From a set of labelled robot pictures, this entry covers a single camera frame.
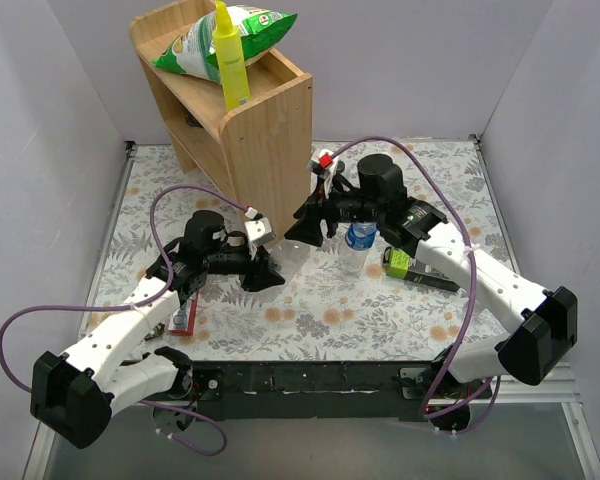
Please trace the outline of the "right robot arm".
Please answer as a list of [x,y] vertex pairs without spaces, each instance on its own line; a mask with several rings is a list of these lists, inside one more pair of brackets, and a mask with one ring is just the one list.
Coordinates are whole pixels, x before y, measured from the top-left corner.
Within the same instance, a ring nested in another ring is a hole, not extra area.
[[317,183],[295,212],[286,239],[319,247],[341,223],[372,223],[389,245],[473,293],[504,328],[502,335],[463,344],[457,351],[446,349],[434,360],[430,373],[440,395],[455,397],[474,380],[500,375],[537,386],[576,344],[576,295],[564,286],[550,291],[481,248],[467,246],[441,211],[408,194],[390,156],[359,160],[358,186],[340,174],[329,153],[308,168]]

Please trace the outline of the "clear plastic bottle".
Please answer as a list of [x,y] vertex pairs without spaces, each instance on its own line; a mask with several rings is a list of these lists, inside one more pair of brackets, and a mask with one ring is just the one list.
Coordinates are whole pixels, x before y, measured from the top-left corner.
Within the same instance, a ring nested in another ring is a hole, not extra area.
[[300,271],[309,257],[308,245],[292,240],[281,240],[271,250],[271,257],[276,271],[284,278],[285,283],[273,289],[272,299],[275,299],[287,287],[294,276]]

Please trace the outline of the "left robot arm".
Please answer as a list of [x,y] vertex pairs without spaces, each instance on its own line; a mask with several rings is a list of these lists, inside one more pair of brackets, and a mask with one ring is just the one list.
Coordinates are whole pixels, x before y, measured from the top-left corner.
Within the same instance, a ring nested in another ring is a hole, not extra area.
[[222,215],[199,210],[183,236],[147,269],[122,311],[109,316],[59,355],[46,352],[33,367],[31,413],[79,449],[93,444],[114,415],[155,394],[180,400],[194,388],[193,363],[160,347],[128,365],[127,356],[150,331],[176,313],[210,275],[236,275],[247,292],[283,284],[265,246],[270,221],[247,211],[243,231],[229,232]]

